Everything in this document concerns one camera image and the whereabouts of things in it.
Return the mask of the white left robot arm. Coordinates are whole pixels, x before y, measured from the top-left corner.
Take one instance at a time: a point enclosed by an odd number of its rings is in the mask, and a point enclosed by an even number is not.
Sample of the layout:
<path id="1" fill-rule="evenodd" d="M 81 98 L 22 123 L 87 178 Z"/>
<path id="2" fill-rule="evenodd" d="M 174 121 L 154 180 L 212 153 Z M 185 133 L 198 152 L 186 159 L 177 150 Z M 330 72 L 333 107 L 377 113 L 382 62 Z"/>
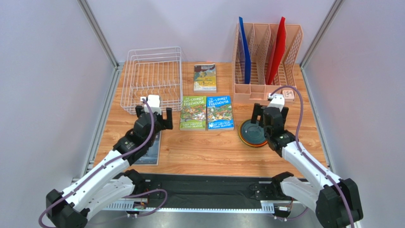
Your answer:
<path id="1" fill-rule="evenodd" d="M 127 170 L 144 156 L 161 131 L 173 129 L 172 109 L 165 109 L 148 102 L 136 108 L 137 120 L 113 146 L 107 156 L 91 171 L 69 187 L 53 189 L 46 195 L 46 209 L 38 223 L 47 217 L 56 228 L 84 228 L 91 218 L 120 198 L 139 198 L 146 193 L 144 179 L 135 170 Z"/>

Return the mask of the orange plate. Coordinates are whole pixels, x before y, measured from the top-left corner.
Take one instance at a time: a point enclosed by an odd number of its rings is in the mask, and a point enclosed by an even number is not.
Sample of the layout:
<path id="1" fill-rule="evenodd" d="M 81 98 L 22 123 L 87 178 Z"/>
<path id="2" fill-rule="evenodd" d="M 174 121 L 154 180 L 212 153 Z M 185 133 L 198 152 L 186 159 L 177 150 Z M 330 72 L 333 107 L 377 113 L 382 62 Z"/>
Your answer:
<path id="1" fill-rule="evenodd" d="M 242 128 L 241 128 L 241 125 L 240 125 L 240 127 L 238 128 L 238 137 L 239 137 L 239 139 L 240 139 L 245 145 L 250 146 L 250 147 L 254 147 L 254 148 L 262 147 L 262 146 L 268 144 L 267 141 L 264 141 L 264 142 L 259 143 L 259 144 L 252 144 L 252 143 L 247 142 L 247 141 L 243 138 L 243 136 L 242 136 Z"/>

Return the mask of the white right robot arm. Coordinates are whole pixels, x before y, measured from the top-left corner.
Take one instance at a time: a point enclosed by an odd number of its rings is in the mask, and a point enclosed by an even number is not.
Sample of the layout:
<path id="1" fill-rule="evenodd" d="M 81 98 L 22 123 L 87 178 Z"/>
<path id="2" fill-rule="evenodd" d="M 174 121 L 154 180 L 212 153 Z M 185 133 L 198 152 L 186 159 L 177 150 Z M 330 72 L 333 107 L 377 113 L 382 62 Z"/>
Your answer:
<path id="1" fill-rule="evenodd" d="M 357 184 L 342 179 L 323 166 L 285 130 L 288 108 L 282 105 L 255 104 L 252 124 L 264 131 L 268 146 L 303 174 L 304 183 L 289 172 L 272 178 L 280 194 L 292 197 L 312 210 L 324 228 L 345 228 L 364 217 Z"/>

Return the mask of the dark brown plate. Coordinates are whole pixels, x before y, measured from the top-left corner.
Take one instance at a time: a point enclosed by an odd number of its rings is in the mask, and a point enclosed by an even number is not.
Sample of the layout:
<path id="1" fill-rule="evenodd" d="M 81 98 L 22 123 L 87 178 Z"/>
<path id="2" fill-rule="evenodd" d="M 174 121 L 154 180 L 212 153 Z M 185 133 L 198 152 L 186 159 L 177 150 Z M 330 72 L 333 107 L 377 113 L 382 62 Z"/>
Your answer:
<path id="1" fill-rule="evenodd" d="M 243 138 L 252 144 L 259 144 L 267 141 L 264 136 L 264 130 L 258 123 L 251 124 L 250 119 L 243 121 L 241 124 Z"/>

